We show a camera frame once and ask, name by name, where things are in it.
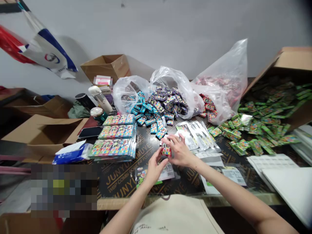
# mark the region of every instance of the blue and white bag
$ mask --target blue and white bag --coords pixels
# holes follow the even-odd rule
[[[36,33],[27,45],[19,46],[20,54],[46,67],[60,78],[76,78],[78,69],[48,29],[31,13],[22,10]]]

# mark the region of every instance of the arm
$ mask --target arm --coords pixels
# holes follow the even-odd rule
[[[180,137],[182,141],[177,136],[168,137],[172,142],[162,139],[175,153],[175,157],[169,159],[171,163],[190,167],[201,174],[258,233],[297,233],[263,201],[193,155],[185,145],[184,137]]]
[[[159,165],[161,147],[153,154],[149,160],[149,167],[146,178],[139,188],[134,192],[129,201],[117,212],[112,220],[103,228],[100,234],[128,234],[136,220],[144,200],[157,182],[162,170],[166,166],[168,159],[163,160]]]

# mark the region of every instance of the pixelated area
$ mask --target pixelated area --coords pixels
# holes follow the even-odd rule
[[[90,217],[97,210],[96,165],[32,165],[32,217]]]

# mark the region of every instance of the black table mat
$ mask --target black table mat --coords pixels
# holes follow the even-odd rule
[[[212,126],[207,122],[207,118],[203,119],[199,116],[193,117],[190,121],[204,121],[207,127]],[[173,126],[167,126],[168,134],[175,134],[175,125],[185,120],[178,119],[174,121]],[[243,134],[245,140],[251,140],[250,135]],[[254,168],[249,164],[246,156],[240,157],[228,144],[229,139],[218,136],[216,142],[221,148],[221,156],[223,163],[234,163],[242,173],[247,188],[255,192],[270,192],[266,184],[258,176]],[[98,162],[98,199],[101,197],[129,197],[136,190],[135,169],[148,163],[148,160],[159,147],[160,141],[155,135],[150,134],[150,128],[145,126],[138,127],[137,132],[137,151],[136,159],[132,162],[104,164]],[[294,160],[300,167],[308,166],[308,164],[291,148],[291,146],[283,146],[274,148],[276,153],[284,153]],[[170,195],[170,194],[203,194],[205,192],[202,181],[198,173],[188,167],[177,167],[181,178],[178,180],[165,180],[162,184],[155,185],[150,195]]]

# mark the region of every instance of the hand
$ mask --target hand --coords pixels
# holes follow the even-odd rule
[[[162,142],[166,143],[171,150],[174,152],[174,158],[169,158],[169,162],[178,166],[191,167],[192,163],[197,159],[197,157],[189,151],[188,147],[185,145],[185,138],[179,133],[179,136],[169,135],[167,139],[162,138]]]
[[[153,156],[149,160],[149,167],[147,169],[147,174],[146,178],[144,179],[144,182],[146,182],[150,187],[154,186],[154,184],[159,179],[162,170],[168,163],[168,159],[165,159],[159,165],[157,164],[162,155],[161,150],[162,148],[159,147],[159,149],[153,154]]]

